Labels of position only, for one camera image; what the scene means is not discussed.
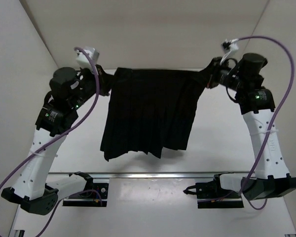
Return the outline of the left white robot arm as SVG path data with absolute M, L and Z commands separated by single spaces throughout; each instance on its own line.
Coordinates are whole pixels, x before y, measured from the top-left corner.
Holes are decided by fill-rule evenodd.
M 3 189 L 1 197 L 20 205 L 24 211 L 47 215 L 63 198 L 79 193 L 87 197 L 93 192 L 93 179 L 89 174 L 75 172 L 59 181 L 46 179 L 57 152 L 66 139 L 62 133 L 71 131 L 78 119 L 77 110 L 94 94 L 107 96 L 114 76 L 97 65 L 99 81 L 88 68 L 57 69 L 49 82 L 43 107 L 36 120 L 34 140 L 29 152 L 31 159 L 12 187 Z

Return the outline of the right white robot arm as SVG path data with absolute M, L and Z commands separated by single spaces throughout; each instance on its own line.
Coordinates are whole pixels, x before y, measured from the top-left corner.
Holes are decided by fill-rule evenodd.
M 262 85 L 260 71 L 267 63 L 260 54 L 246 53 L 234 68 L 229 67 L 228 60 L 215 57 L 202 70 L 208 88 L 222 85 L 236 92 L 231 100 L 240 107 L 255 156 L 254 170 L 246 177 L 219 175 L 211 185 L 212 194 L 218 198 L 229 190 L 243 194 L 247 200 L 279 198 L 296 190 L 296 177 L 291 176 L 285 164 L 274 123 L 277 106 L 272 92 Z

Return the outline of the black pleated skirt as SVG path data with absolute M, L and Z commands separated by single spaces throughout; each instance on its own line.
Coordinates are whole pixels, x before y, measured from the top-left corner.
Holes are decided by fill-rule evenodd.
M 161 157 L 186 150 L 206 73 L 118 68 L 100 149 L 105 160 L 128 152 Z

